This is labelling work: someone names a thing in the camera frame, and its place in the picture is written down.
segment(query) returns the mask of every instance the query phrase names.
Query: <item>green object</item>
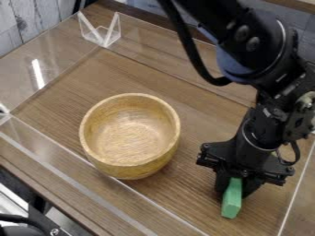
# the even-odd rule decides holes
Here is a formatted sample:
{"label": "green object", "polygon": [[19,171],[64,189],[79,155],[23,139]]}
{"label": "green object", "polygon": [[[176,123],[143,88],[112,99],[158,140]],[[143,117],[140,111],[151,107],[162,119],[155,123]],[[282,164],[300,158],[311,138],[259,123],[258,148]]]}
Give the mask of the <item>green object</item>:
{"label": "green object", "polygon": [[222,216],[224,218],[236,218],[242,209],[242,179],[231,178],[228,188],[223,194]]}

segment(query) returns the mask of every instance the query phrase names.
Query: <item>wood grain surface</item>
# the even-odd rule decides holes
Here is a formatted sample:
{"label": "wood grain surface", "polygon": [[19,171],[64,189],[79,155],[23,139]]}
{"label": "wood grain surface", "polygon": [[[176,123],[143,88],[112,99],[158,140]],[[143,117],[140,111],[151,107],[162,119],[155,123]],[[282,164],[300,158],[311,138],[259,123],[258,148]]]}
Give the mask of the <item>wood grain surface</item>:
{"label": "wood grain surface", "polygon": [[[93,26],[109,25],[113,12],[103,8],[101,4],[88,7],[85,14]],[[219,88],[200,78],[182,48],[178,34],[174,31],[124,16],[120,16],[120,22],[121,39],[109,47],[112,52],[132,58],[139,63],[203,87],[220,96],[239,101],[246,106],[254,103],[256,91],[250,86],[230,84]],[[212,75],[220,77],[215,48],[203,41],[196,41],[196,46]]]}
{"label": "wood grain surface", "polygon": [[[101,11],[104,14],[108,12],[103,9],[103,5],[97,4],[88,8],[88,16],[97,21]],[[174,45],[167,43],[166,37],[166,40],[160,42],[164,49],[152,54],[151,57],[162,56],[167,49],[171,52],[175,50]],[[174,56],[168,59],[170,62],[171,60],[182,61]],[[234,95],[227,94],[227,99],[218,90],[210,92],[208,89],[196,86],[191,81],[179,79],[170,73],[163,73],[160,70],[139,64],[117,53],[97,49],[13,114],[75,153],[84,156],[77,135],[83,117],[96,102],[125,92],[148,93],[166,100],[182,119],[182,142],[175,159],[150,178],[125,183],[211,235],[276,235],[291,202],[300,170],[306,163],[311,141],[300,142],[303,158],[296,165],[296,174],[288,179],[284,187],[266,184],[244,200],[239,217],[234,220],[222,218],[220,198],[212,189],[215,175],[211,170],[199,167],[195,162],[199,145],[203,142],[227,140],[236,132],[246,107],[231,100]],[[246,95],[247,90],[235,87],[234,92]],[[29,138],[21,138],[21,140],[25,143],[32,141]],[[109,219],[107,212],[99,210],[96,203],[89,202],[91,199],[85,199],[80,194],[67,195],[69,184],[60,181],[31,158],[21,158],[23,153],[16,151],[8,143],[0,142],[0,145],[0,154],[8,162],[19,167],[23,172],[27,172],[29,178],[36,180],[49,192],[55,191],[60,199],[69,203],[87,218],[93,219],[93,222],[103,229],[109,228],[111,233],[119,234],[116,232],[119,219],[115,221],[116,218],[113,218],[112,225],[103,223],[103,218]],[[117,194],[113,194],[111,190],[115,188],[109,187],[111,184],[93,169],[85,164],[83,166],[83,162],[73,161],[65,154],[57,155],[56,150],[44,146],[40,140],[32,144],[32,147],[40,149],[39,156],[47,162],[52,163],[72,179],[84,184],[97,193],[97,196],[107,200],[111,199],[111,202],[129,216],[140,222],[145,222],[150,229],[158,232],[168,230],[168,235],[183,235],[174,232],[176,225],[160,221],[163,218],[159,215],[154,215],[158,216],[155,219],[158,223],[154,220],[150,222],[150,216],[143,214],[137,207],[133,207],[136,203],[132,198],[127,201],[123,196],[119,197]],[[282,153],[283,156],[292,155],[286,148]]]}
{"label": "wood grain surface", "polygon": [[288,8],[315,13],[315,2],[312,0],[264,0],[266,2],[279,4]]}

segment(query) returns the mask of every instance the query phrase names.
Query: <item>black cable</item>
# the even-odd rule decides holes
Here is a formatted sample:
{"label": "black cable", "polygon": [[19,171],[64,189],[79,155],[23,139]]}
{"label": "black cable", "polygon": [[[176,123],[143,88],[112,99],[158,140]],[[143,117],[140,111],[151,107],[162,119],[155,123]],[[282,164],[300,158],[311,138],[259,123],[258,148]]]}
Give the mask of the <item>black cable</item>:
{"label": "black cable", "polygon": [[182,15],[172,3],[171,0],[158,0],[168,18],[175,26],[176,32],[179,34],[182,40],[182,46],[188,55],[190,61],[198,71],[199,75],[204,78],[204,80],[215,86],[226,86],[231,83],[231,81],[226,77],[214,78],[210,74],[206,65],[203,64],[198,48],[195,42],[192,40],[191,32],[183,22]]}
{"label": "black cable", "polygon": [[12,222],[12,223],[17,223],[17,224],[23,223],[23,224],[31,225],[31,226],[36,227],[40,231],[43,231],[43,233],[45,235],[51,234],[51,232],[47,231],[47,229],[31,218],[24,218],[17,215],[8,215],[8,214],[0,213],[0,221]]}

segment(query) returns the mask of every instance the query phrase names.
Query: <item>wooden bowl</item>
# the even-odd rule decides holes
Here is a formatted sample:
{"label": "wooden bowl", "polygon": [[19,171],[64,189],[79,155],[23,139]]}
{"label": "wooden bowl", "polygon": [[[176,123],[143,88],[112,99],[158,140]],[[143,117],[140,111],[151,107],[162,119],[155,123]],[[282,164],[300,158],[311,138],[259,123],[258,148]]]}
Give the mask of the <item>wooden bowl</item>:
{"label": "wooden bowl", "polygon": [[80,141],[99,171],[135,180],[170,162],[180,139],[180,118],[156,97],[127,93],[99,102],[80,125]]}

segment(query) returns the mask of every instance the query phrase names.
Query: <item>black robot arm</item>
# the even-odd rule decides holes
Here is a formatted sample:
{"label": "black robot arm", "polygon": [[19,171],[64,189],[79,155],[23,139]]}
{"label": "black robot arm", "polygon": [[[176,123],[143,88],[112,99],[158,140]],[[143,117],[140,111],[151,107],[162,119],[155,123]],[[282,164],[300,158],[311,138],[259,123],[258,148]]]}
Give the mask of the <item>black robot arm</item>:
{"label": "black robot arm", "polygon": [[[235,137],[202,145],[196,164],[214,169],[215,189],[224,192],[231,177],[243,179],[244,197],[260,185],[283,185],[300,159],[296,140],[314,131],[315,75],[299,58],[298,35],[272,14],[251,9],[236,0],[176,0],[199,22],[199,30],[216,46],[224,77],[214,79],[202,63],[190,31],[171,0],[158,0],[179,33],[183,48],[200,76],[214,85],[230,81],[258,90]],[[291,144],[294,161],[279,147]]]}

